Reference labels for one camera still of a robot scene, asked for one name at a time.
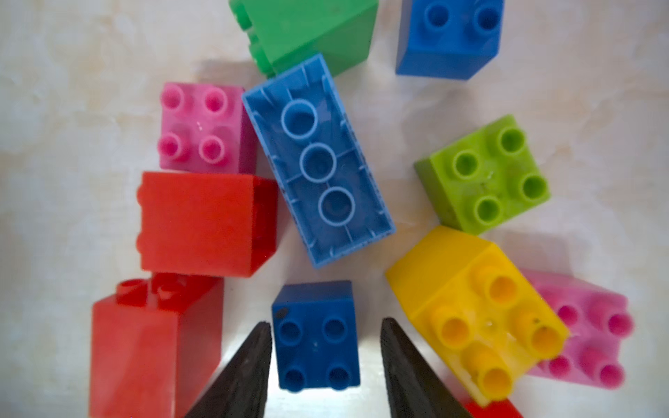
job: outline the green block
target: green block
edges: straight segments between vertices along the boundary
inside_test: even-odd
[[[512,115],[413,165],[442,225],[478,235],[551,196]]]
[[[379,0],[229,0],[268,78],[318,52],[333,76],[369,55]]]

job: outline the upside-down blue brick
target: upside-down blue brick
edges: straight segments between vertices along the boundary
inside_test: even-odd
[[[395,232],[322,55],[242,98],[315,268]]]

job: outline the table surface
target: table surface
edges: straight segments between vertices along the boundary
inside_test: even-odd
[[[156,4],[0,3],[4,416],[87,414],[90,306],[146,276],[135,191],[158,168],[163,82],[262,81],[227,2]],[[669,2],[508,1],[499,56],[466,83],[395,75],[399,12],[399,0],[381,1],[369,59],[335,79],[397,233],[314,270],[282,201],[276,255],[251,279],[226,281],[224,362],[270,319],[284,283],[352,280],[362,385],[293,395],[273,361],[266,416],[389,416],[385,316],[448,380],[383,271],[438,223],[412,163],[513,113],[553,197],[484,237],[520,267],[625,294],[637,328],[622,347],[622,389],[524,377],[512,401],[526,418],[667,417]]]

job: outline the toy building block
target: toy building block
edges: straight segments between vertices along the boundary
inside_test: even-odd
[[[508,115],[414,164],[442,225],[474,235],[548,200],[546,179]]]
[[[158,139],[162,169],[254,174],[256,132],[242,105],[244,89],[166,83]]]
[[[181,418],[221,360],[223,279],[160,273],[93,305],[92,418]]]
[[[501,401],[569,330],[492,242],[438,226],[386,271],[416,330],[481,406]]]
[[[487,407],[481,408],[474,401],[464,405],[473,418],[522,418],[518,409],[509,401],[505,399],[499,402],[491,402]]]
[[[469,80],[497,55],[504,0],[403,0],[395,72]]]
[[[142,269],[250,277],[276,251],[276,181],[253,175],[142,175]]]
[[[332,74],[369,55],[379,0],[229,0],[258,69],[271,78],[322,53]]]
[[[569,276],[521,271],[572,335],[559,356],[540,362],[529,374],[604,389],[621,387],[625,369],[618,363],[620,343],[634,331],[627,298]]]
[[[272,318],[281,389],[360,385],[351,282],[286,285]]]
[[[243,100],[315,268],[395,232],[322,55]]]

